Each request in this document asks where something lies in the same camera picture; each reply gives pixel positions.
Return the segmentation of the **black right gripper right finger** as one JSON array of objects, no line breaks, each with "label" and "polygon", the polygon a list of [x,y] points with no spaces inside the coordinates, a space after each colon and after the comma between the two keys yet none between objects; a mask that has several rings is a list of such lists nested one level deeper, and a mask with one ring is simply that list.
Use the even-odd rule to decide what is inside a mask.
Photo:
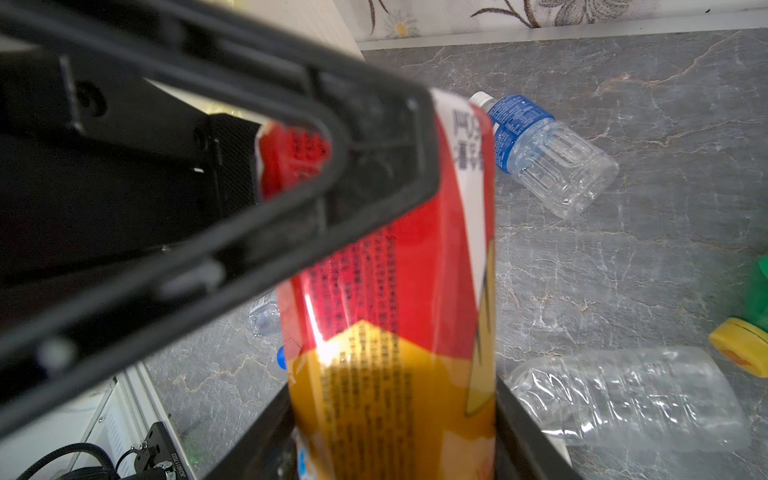
[{"label": "black right gripper right finger", "polygon": [[495,479],[582,479],[540,431],[501,377],[496,378],[495,425]]}]

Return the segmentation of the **clear bottle blue label white cap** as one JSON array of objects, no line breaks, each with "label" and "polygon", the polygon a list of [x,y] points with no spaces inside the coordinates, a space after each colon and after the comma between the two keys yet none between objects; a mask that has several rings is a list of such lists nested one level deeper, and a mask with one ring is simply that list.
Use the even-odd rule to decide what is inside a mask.
[{"label": "clear bottle blue label white cap", "polygon": [[478,91],[470,102],[492,121],[498,168],[559,218],[581,214],[616,180],[613,158],[530,99]]}]

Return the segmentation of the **red label bottle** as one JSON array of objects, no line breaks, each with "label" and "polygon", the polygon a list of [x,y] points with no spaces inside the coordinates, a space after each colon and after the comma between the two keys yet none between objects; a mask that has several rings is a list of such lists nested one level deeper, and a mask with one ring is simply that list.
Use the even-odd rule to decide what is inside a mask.
[{"label": "red label bottle", "polygon": [[433,90],[437,195],[276,290],[302,479],[490,479],[491,121]]}]

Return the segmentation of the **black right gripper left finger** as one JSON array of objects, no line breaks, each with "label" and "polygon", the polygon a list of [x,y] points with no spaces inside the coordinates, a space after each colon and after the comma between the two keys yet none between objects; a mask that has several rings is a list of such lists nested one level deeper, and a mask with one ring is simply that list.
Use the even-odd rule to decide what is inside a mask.
[{"label": "black right gripper left finger", "polygon": [[206,479],[296,479],[295,427],[289,388],[284,384]]}]

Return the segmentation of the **clear ribbed bottle white cap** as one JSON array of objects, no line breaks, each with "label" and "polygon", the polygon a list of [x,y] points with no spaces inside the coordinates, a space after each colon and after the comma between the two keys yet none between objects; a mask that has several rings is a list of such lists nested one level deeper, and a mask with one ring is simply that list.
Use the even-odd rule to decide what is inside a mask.
[{"label": "clear ribbed bottle white cap", "polygon": [[568,446],[733,452],[751,444],[732,387],[696,347],[540,357],[507,384],[541,431]]}]

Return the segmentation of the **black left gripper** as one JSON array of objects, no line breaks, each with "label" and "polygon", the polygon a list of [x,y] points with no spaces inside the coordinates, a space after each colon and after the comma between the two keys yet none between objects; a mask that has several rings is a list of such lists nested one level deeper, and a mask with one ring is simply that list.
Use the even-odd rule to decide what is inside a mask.
[{"label": "black left gripper", "polygon": [[5,1],[1,432],[422,205],[420,84],[201,1]]}]

